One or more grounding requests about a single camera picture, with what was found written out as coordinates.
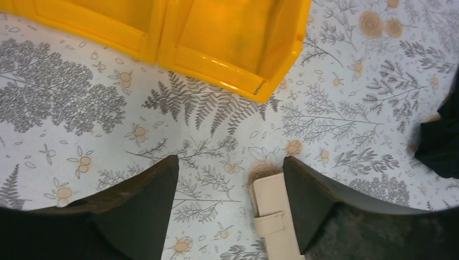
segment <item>black fabric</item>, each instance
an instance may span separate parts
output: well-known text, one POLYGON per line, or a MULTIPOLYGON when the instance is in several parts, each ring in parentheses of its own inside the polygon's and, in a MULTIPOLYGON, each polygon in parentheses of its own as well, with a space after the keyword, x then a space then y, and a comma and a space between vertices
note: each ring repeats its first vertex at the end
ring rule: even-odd
POLYGON ((459 81, 458 72, 452 93, 440 107, 438 121, 421 124, 421 143, 415 158, 443 178, 459 179, 459 81))

